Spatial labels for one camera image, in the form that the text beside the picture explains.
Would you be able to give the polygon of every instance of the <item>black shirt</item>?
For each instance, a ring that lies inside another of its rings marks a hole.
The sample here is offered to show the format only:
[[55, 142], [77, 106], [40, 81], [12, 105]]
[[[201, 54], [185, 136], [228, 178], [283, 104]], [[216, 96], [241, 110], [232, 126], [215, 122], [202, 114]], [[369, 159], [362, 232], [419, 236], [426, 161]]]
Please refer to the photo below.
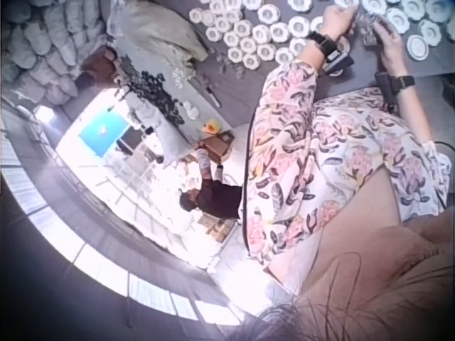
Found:
[[196, 203], [202, 212], [220, 219], [239, 219], [242, 188], [218, 180], [202, 180]]

